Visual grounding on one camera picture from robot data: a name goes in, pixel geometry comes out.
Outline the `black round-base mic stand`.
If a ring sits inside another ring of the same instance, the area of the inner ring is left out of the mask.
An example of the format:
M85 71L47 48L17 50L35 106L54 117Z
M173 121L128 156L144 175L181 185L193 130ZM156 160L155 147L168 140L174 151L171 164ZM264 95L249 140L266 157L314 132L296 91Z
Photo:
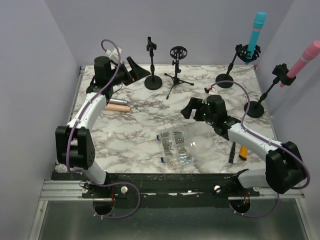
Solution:
M150 56L151 75L145 79L144 85L148 90L152 90L152 91L160 89L163 85L162 79L159 76L155 75L154 50L156 49L157 49L157 45L154 42L152 42L151 37L148 36L146 50L149 52L149 56Z

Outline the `black tripod mic stand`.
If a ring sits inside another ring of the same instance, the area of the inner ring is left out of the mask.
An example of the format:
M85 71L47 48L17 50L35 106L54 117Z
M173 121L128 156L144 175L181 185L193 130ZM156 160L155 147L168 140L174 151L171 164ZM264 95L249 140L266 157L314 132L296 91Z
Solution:
M171 92L172 92L172 89L175 87L175 86L178 86L180 84L189 84L191 86L194 86L195 84L192 83L192 82L188 82L188 81L184 81L184 80L181 80L179 77L178 77L178 74L181 73L181 69L180 69L180 60L184 59L188 54L188 51L185 47L183 46L175 46L173 47L171 50L170 50L170 56L171 58L173 59L172 60L172 65L174 66L174 76L172 75L169 75L168 73L165 73L164 75L167 76L167 77L170 77L171 80L172 80L172 86L169 90L169 93L167 94L166 96L166 99L169 98Z

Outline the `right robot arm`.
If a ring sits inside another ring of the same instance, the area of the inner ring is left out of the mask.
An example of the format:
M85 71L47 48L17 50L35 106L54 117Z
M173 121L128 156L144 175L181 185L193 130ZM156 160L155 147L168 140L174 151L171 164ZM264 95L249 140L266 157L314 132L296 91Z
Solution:
M271 188L284 194L308 176L293 142L281 143L256 132L250 133L240 120L228 115L220 95L209 95L206 99L192 97L181 114L185 119L206 122L217 135L245 146L265 162L264 169L244 169L233 176L230 191L236 196L243 195L250 188Z

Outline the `silver mesh microphone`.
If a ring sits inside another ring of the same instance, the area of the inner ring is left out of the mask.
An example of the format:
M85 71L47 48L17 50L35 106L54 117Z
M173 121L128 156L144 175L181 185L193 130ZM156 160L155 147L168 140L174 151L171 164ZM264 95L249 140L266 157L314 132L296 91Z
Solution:
M109 104L127 106L128 105L128 101L125 100L125 99L111 98L109 100Z

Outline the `beige microphone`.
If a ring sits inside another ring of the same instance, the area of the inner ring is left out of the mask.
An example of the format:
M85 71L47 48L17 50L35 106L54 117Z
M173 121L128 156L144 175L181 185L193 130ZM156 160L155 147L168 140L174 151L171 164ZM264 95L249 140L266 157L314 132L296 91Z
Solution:
M118 105L118 104L108 104L105 109L107 111L116 111L116 112L130 112L131 108L126 105Z

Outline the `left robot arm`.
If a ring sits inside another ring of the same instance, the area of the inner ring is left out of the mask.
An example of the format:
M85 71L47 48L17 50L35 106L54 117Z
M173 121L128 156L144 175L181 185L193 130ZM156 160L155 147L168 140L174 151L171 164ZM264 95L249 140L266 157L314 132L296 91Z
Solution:
M65 165L71 173L81 172L94 182L93 191L101 198L107 197L111 185L107 172L95 161L96 152L91 130L114 93L114 86L128 86L150 76L150 72L131 57L127 57L131 70L107 56L94 59L94 76L86 89L86 99L76 116L65 126L55 130L56 156L58 163Z

